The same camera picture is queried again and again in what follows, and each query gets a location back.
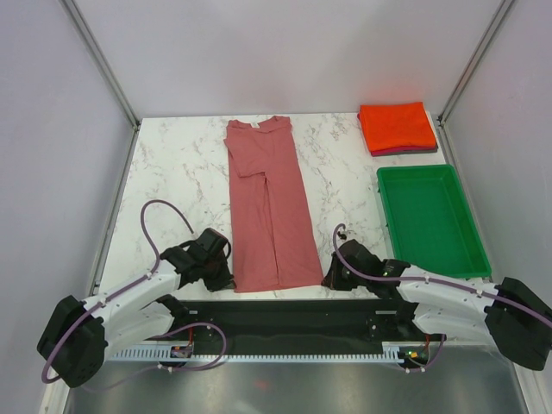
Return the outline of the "pink t shirt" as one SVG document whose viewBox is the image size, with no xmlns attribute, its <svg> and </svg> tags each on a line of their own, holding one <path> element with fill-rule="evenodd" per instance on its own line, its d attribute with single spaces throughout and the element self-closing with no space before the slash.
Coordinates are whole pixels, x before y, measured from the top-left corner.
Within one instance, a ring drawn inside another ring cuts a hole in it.
<svg viewBox="0 0 552 414">
<path fill-rule="evenodd" d="M 319 285 L 323 271 L 287 116 L 229 121 L 229 207 L 238 292 Z"/>
</svg>

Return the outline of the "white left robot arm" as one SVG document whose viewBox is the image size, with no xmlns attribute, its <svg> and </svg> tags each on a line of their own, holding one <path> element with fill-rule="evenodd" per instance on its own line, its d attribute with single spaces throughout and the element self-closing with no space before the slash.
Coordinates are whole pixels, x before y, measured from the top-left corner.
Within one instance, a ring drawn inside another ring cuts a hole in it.
<svg viewBox="0 0 552 414">
<path fill-rule="evenodd" d="M 212 291 L 234 288 L 225 257 L 197 261 L 162 255 L 151 270 L 106 292 L 78 300 L 69 295 L 54 308 L 37 345 L 45 360 L 41 380 L 83 386 L 115 354 L 146 340 L 179 339 L 198 323 L 174 297 L 203 281 Z"/>
</svg>

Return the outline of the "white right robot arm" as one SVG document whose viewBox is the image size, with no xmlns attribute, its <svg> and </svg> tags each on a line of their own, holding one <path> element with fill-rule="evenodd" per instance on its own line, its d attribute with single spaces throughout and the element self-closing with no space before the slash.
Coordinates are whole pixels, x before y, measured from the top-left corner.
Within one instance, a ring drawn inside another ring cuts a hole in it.
<svg viewBox="0 0 552 414">
<path fill-rule="evenodd" d="M 404 339 L 424 333 L 484 342 L 533 371 L 545 368 L 551 351 L 551 309 L 516 279 L 453 279 L 401 260 L 334 252 L 322 284 L 337 291 L 364 286 L 378 298 L 402 300 L 411 310 L 394 325 Z"/>
</svg>

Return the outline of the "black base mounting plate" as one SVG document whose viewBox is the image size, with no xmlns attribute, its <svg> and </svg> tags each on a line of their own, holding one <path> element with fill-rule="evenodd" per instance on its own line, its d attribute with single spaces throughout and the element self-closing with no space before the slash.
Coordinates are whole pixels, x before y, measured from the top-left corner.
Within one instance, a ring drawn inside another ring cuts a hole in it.
<svg viewBox="0 0 552 414">
<path fill-rule="evenodd" d="M 173 338 L 209 354 L 375 351 L 383 342 L 441 340 L 420 331 L 411 307 L 395 299 L 179 301 L 198 326 Z"/>
</svg>

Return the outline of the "green plastic tray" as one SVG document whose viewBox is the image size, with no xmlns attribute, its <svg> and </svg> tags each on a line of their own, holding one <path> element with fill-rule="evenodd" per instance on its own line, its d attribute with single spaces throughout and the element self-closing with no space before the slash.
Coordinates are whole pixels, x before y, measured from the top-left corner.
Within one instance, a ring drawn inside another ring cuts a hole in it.
<svg viewBox="0 0 552 414">
<path fill-rule="evenodd" d="M 451 165 L 381 167 L 376 176 L 395 258 L 456 279 L 491 277 Z"/>
</svg>

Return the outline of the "folded orange t shirt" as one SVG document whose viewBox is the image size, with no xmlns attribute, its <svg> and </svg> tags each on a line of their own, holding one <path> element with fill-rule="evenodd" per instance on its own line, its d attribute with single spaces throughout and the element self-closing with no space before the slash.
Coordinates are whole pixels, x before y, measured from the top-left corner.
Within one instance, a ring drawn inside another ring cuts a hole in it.
<svg viewBox="0 0 552 414">
<path fill-rule="evenodd" d="M 357 118 L 372 156 L 437 149 L 436 135 L 422 102 L 361 105 Z"/>
</svg>

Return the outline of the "aluminium left corner post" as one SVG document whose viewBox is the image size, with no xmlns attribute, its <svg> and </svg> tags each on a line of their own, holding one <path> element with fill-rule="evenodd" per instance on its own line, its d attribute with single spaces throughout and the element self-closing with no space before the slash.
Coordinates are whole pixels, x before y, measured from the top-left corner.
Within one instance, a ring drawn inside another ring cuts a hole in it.
<svg viewBox="0 0 552 414">
<path fill-rule="evenodd" d="M 91 30 L 89 23 L 86 21 L 85 15 L 78 6 L 78 3 L 74 0 L 60 0 L 60 5 L 67 13 L 72 25 L 78 33 L 78 36 L 84 43 L 89 55 L 94 61 L 94 64 L 99 70 L 100 75 L 106 82 L 118 106 L 131 125 L 131 128 L 133 130 L 137 130 L 141 126 L 141 119 L 138 117 L 132 104 L 123 91 L 116 74 L 107 60 L 96 36 Z"/>
</svg>

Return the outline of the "aluminium corner post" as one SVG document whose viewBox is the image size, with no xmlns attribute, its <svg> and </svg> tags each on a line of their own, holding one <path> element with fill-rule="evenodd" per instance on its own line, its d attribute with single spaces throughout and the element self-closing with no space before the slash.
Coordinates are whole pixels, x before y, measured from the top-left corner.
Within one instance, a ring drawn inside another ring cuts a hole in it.
<svg viewBox="0 0 552 414">
<path fill-rule="evenodd" d="M 89 23 L 86 21 L 85 15 L 78 6 L 78 3 L 74 0 L 60 0 L 60 5 L 67 13 L 72 25 L 78 33 L 78 36 L 84 43 L 89 55 L 94 61 L 94 64 L 99 70 L 100 75 L 106 82 L 118 106 L 131 125 L 131 128 L 133 130 L 137 130 L 141 126 L 141 119 L 138 117 L 132 104 L 123 91 L 116 74 L 107 60 L 96 36 L 91 30 Z"/>
<path fill-rule="evenodd" d="M 454 89 L 444 104 L 442 111 L 436 118 L 440 126 L 443 126 L 451 117 L 456 105 L 459 103 L 462 95 L 482 64 L 486 54 L 490 50 L 495 39 L 498 37 L 501 29 L 505 25 L 505 22 L 509 18 L 517 3 L 517 0 L 501 0 L 499 2 L 498 8 L 493 13 L 490 22 L 487 24 L 476 48 L 468 59 Z"/>
</svg>

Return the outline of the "aluminium right corner post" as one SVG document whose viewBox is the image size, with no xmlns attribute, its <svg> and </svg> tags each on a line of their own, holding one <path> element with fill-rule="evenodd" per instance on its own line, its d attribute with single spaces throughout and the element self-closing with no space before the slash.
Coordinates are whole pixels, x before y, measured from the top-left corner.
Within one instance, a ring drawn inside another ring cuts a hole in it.
<svg viewBox="0 0 552 414">
<path fill-rule="evenodd" d="M 442 111 L 436 118 L 440 126 L 443 126 L 451 117 L 456 105 L 459 103 L 462 95 L 482 64 L 486 54 L 490 50 L 495 39 L 498 37 L 501 29 L 505 25 L 505 22 L 509 18 L 517 3 L 517 0 L 501 0 L 499 2 L 498 8 L 493 13 L 490 22 L 487 24 L 476 48 L 468 59 L 454 89 L 444 104 Z"/>
</svg>

